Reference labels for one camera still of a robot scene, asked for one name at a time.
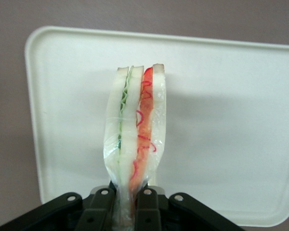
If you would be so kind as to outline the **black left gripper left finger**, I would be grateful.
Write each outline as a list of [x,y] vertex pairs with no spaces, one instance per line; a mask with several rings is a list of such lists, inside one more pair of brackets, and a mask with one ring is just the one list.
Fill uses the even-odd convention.
[[83,199],[65,193],[0,226],[0,231],[110,231],[114,190],[104,187]]

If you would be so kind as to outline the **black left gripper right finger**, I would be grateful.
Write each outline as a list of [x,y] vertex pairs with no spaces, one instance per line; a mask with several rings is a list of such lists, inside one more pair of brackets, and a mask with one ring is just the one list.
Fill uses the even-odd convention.
[[242,231],[243,229],[194,197],[175,193],[167,198],[147,187],[137,194],[136,231]]

